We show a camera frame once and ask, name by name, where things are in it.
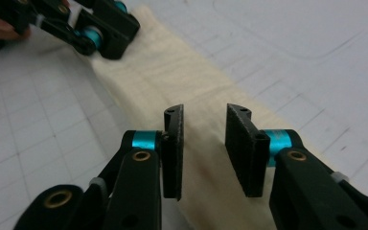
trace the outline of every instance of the table surface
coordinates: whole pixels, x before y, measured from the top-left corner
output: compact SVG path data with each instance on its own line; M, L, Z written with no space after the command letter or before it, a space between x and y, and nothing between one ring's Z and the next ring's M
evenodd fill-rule
M126 4L148 5L368 195L368 1ZM45 189L86 188L130 129L84 60L50 35L33 34L0 51L3 230ZM189 229L175 203L163 202L163 229Z

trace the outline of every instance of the metal screw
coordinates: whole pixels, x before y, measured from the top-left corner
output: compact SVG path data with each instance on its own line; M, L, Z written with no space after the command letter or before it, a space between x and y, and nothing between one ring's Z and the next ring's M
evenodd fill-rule
M68 8L64 5L58 5L58 9L62 12L62 13L68 13Z

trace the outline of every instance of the white cable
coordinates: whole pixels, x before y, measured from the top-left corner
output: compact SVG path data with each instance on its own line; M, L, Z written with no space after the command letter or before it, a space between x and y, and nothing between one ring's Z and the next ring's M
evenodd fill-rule
M43 24L44 19L46 19L46 17L43 14L38 14L37 17L35 18L35 25L38 28L41 28L41 24Z

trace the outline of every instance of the cyan spacer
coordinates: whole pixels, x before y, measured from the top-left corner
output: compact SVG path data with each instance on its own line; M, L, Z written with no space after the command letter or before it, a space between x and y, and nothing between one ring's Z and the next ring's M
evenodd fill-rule
M275 167L276 161L274 157L284 148L292 147L291 138L284 129L265 129L264 133L270 137L270 159L268 167Z
M101 32L99 32L98 29L96 28L86 27L81 31L76 31L76 35L84 36L92 40L97 50L99 50L101 46L103 45L103 38L101 36Z
M125 4L121 1L115 1L114 2L115 7L117 7L119 10L123 11L123 12L127 12L127 6L125 6Z
M134 148L155 150L156 131L136 131L133 135L132 146Z

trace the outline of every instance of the cream fabric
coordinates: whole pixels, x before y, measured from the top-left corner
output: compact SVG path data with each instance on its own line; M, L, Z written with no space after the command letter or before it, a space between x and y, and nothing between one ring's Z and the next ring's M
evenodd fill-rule
M141 30L118 61L90 61L136 129L163 129L163 111L184 104L183 197L179 207L196 229L275 229L263 198L246 198L224 146L226 105L252 110L258 128L292 128L250 99L218 68L162 26L146 7L135 9Z

